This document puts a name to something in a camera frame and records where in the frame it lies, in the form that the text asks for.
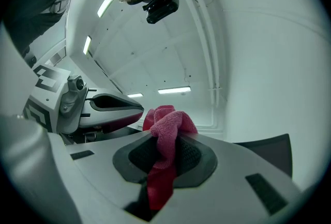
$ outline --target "light fixture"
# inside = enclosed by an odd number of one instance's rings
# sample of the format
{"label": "light fixture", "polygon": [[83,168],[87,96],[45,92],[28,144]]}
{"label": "light fixture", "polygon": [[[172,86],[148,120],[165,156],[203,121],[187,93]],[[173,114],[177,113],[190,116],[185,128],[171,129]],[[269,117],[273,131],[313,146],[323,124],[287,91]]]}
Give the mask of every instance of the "light fixture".
{"label": "light fixture", "polygon": [[85,46],[84,46],[84,50],[83,50],[85,55],[87,54],[88,47],[89,47],[89,44],[91,43],[91,40],[92,40],[92,38],[90,36],[88,36],[86,38],[86,42],[85,42]]}
{"label": "light fixture", "polygon": [[172,88],[172,89],[160,89],[159,94],[174,94],[174,93],[185,93],[190,92],[191,87],[180,87],[180,88]]}
{"label": "light fixture", "polygon": [[130,98],[143,97],[143,94],[131,94],[131,95],[128,95],[128,97],[130,97]]}
{"label": "light fixture", "polygon": [[112,3],[113,0],[104,0],[98,10],[98,16],[101,18],[104,12],[107,10],[108,6]]}

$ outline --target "pink cloth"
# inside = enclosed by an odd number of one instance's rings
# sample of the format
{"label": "pink cloth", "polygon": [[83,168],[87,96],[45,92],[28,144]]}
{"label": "pink cloth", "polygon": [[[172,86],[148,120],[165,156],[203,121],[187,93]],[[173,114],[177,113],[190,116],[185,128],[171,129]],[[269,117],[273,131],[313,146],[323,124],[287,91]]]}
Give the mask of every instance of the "pink cloth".
{"label": "pink cloth", "polygon": [[173,106],[150,109],[143,124],[143,130],[149,129],[153,137],[158,137],[157,150],[161,154],[147,178],[149,208],[160,210],[172,195],[172,184],[177,176],[174,164],[177,133],[179,130],[198,131],[191,118],[183,111],[176,111]]}

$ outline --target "black geometric pattern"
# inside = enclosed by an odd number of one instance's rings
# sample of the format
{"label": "black geometric pattern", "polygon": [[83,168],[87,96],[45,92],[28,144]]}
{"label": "black geometric pattern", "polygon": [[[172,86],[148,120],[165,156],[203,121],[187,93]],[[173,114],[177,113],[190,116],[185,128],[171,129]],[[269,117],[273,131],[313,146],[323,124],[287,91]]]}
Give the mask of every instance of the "black geometric pattern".
{"label": "black geometric pattern", "polygon": [[[43,74],[38,74],[38,72],[43,69],[45,70],[45,72]],[[53,87],[47,86],[45,84],[42,84],[43,80],[39,79],[36,87],[41,88],[41,89],[45,89],[46,91],[50,91],[53,93],[56,93],[57,90],[59,89],[61,82],[63,81],[63,77],[64,75],[58,71],[49,69],[43,65],[39,65],[37,68],[34,69],[34,73],[40,77],[40,76],[44,76],[46,78],[52,79],[55,81],[55,84],[53,85]]]}
{"label": "black geometric pattern", "polygon": [[[34,109],[36,109],[39,114],[42,114],[44,116],[45,119],[45,123],[44,124],[41,120],[40,120],[40,116],[37,113],[34,113],[33,111],[31,111],[30,106],[32,106]],[[51,124],[51,119],[50,119],[50,113],[45,110],[44,108],[42,108],[41,106],[37,105],[35,102],[31,101],[30,99],[27,100],[26,105],[24,107],[23,110],[23,115],[26,119],[28,119],[28,115],[27,115],[27,111],[26,109],[28,109],[31,113],[31,116],[35,118],[35,120],[44,128],[47,130],[47,132],[52,133],[52,124]]]}

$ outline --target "pink towel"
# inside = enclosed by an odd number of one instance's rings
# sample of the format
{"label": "pink towel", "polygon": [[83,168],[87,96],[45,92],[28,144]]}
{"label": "pink towel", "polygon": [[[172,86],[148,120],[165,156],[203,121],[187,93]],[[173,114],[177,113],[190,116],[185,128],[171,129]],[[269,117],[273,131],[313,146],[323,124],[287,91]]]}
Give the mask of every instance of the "pink towel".
{"label": "pink towel", "polygon": [[149,208],[160,210],[173,192],[176,178],[175,141],[178,130],[198,133],[191,118],[173,106],[160,106],[150,109],[143,124],[143,130],[151,129],[153,137],[158,137],[157,150],[161,158],[157,161],[147,178]]}

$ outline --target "black and white pattern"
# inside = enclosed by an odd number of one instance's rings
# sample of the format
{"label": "black and white pattern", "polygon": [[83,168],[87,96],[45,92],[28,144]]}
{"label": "black and white pattern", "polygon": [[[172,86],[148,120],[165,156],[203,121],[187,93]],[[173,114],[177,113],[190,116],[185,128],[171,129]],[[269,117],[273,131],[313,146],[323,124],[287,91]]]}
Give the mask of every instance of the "black and white pattern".
{"label": "black and white pattern", "polygon": [[39,77],[36,87],[53,93],[58,91],[64,78],[61,72],[49,69],[43,65],[35,68],[34,73]]}
{"label": "black and white pattern", "polygon": [[43,128],[47,130],[47,132],[53,132],[50,113],[32,100],[27,100],[23,110],[23,115],[26,119],[35,119]]}

